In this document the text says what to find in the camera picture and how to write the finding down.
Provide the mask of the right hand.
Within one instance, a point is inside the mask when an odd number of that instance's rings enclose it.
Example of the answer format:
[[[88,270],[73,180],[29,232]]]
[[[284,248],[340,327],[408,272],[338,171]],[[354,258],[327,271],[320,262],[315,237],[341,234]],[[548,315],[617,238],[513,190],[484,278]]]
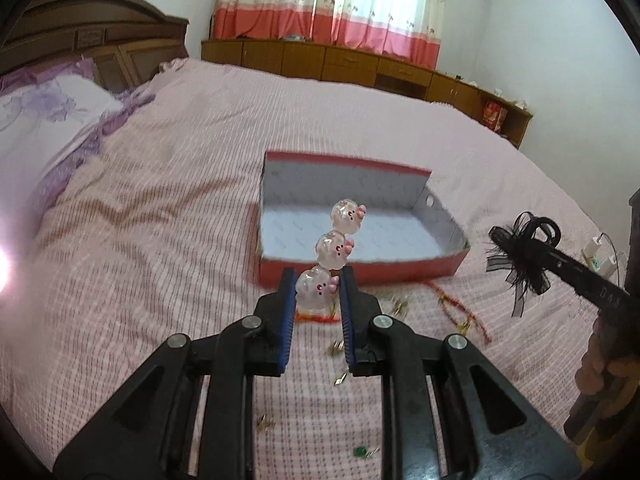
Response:
[[[582,356],[582,365],[575,374],[578,390],[587,396],[594,396],[604,388],[604,373],[617,378],[639,381],[639,359],[635,356],[610,359],[602,351],[603,322],[601,318],[593,323],[588,349]]]

